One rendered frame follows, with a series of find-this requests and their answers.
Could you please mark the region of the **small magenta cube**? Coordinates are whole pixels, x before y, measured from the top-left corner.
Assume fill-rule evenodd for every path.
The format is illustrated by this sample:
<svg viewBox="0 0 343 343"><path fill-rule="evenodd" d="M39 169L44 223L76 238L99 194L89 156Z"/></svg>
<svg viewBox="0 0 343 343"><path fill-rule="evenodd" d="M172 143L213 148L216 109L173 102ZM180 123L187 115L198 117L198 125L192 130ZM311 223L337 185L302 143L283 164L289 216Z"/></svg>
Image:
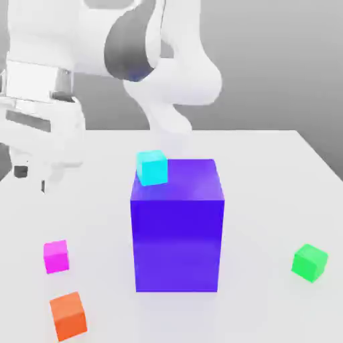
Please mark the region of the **small magenta cube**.
<svg viewBox="0 0 343 343"><path fill-rule="evenodd" d="M44 264L47 274L69 270L70 264L66 240L44 244Z"/></svg>

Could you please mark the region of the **small orange cube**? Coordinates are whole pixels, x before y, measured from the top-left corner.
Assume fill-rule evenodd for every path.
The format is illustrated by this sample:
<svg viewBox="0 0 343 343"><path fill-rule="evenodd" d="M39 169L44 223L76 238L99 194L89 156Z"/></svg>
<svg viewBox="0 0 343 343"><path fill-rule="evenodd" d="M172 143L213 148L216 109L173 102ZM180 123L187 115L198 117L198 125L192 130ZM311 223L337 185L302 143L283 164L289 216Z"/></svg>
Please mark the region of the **small orange cube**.
<svg viewBox="0 0 343 343"><path fill-rule="evenodd" d="M84 308L77 291L50 300L59 342L87 332Z"/></svg>

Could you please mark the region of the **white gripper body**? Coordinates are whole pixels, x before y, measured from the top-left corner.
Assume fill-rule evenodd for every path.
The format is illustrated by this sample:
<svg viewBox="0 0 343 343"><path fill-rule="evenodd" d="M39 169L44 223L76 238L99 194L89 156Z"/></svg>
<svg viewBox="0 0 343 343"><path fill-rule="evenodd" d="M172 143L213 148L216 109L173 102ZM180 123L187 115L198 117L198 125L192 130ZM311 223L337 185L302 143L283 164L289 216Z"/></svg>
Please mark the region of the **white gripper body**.
<svg viewBox="0 0 343 343"><path fill-rule="evenodd" d="M50 131L41 131L9 120L9 111L26 118L46 120L50 123ZM79 164L83 157L84 134L84 113L80 102L74 97L69 102L0 99L0 143L44 162Z"/></svg>

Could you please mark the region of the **small green cube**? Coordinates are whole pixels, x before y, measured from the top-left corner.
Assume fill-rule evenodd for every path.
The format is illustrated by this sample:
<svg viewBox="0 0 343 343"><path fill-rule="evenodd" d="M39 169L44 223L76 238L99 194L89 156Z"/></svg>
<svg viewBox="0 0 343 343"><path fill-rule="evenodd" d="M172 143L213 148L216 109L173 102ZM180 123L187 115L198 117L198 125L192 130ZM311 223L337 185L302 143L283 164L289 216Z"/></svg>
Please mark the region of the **small green cube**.
<svg viewBox="0 0 343 343"><path fill-rule="evenodd" d="M313 245L304 244L294 254L291 271L313 283L322 275L327 262L327 252Z"/></svg>

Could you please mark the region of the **small cyan cube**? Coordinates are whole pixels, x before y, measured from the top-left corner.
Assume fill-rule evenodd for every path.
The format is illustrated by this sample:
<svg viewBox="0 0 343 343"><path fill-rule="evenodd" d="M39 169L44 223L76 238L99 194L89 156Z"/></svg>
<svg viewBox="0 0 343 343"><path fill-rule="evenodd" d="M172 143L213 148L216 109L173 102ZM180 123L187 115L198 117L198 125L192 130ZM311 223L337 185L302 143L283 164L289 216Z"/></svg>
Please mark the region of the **small cyan cube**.
<svg viewBox="0 0 343 343"><path fill-rule="evenodd" d="M168 160L160 150L140 151L137 153L136 170L142 186L167 183Z"/></svg>

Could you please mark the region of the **large blue box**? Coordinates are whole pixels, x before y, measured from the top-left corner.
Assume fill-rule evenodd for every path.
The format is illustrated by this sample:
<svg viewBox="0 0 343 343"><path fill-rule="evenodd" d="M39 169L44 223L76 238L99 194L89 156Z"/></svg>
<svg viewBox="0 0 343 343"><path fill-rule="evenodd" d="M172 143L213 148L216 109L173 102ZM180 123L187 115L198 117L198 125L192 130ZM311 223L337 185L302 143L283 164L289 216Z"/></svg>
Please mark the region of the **large blue box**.
<svg viewBox="0 0 343 343"><path fill-rule="evenodd" d="M224 194L212 159L171 159L168 182L131 192L138 292L218 289Z"/></svg>

